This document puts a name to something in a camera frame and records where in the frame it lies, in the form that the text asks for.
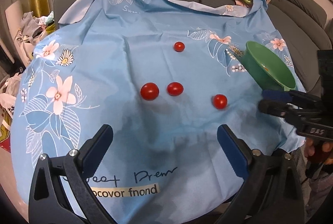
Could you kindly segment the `right human hand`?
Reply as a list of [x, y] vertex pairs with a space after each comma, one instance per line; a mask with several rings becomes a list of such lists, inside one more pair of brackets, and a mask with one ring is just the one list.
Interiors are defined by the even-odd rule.
[[314, 145], [314, 140], [311, 138], [306, 138], [305, 140], [305, 148], [304, 148], [304, 155], [306, 158], [310, 158], [313, 155], [318, 155], [317, 150], [319, 153], [329, 153], [329, 157], [325, 160], [324, 164], [331, 165], [332, 164], [332, 142], [324, 142], [322, 144], [321, 149], [318, 146]]

